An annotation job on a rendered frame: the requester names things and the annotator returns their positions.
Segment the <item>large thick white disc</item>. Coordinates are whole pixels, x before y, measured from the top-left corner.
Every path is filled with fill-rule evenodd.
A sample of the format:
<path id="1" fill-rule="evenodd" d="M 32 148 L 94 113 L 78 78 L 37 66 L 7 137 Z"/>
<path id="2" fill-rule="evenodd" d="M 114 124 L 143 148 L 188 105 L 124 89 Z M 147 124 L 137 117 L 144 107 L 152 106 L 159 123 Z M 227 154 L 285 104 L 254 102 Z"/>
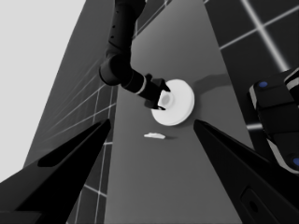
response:
<path id="1" fill-rule="evenodd" d="M 175 126 L 183 122 L 194 107 L 194 93 L 190 85 L 181 79 L 166 82 L 170 91 L 162 91 L 158 106 L 164 110 L 152 109 L 154 119 L 164 126 Z"/>

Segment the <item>dark robot body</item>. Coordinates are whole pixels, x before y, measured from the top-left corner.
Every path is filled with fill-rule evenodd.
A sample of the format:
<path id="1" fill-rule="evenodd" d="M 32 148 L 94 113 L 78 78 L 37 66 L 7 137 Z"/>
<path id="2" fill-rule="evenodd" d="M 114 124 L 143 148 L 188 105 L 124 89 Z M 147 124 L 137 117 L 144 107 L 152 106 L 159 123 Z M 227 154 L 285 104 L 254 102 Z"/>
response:
<path id="1" fill-rule="evenodd" d="M 249 98 L 277 163 L 299 176 L 299 66 L 257 81 Z"/>

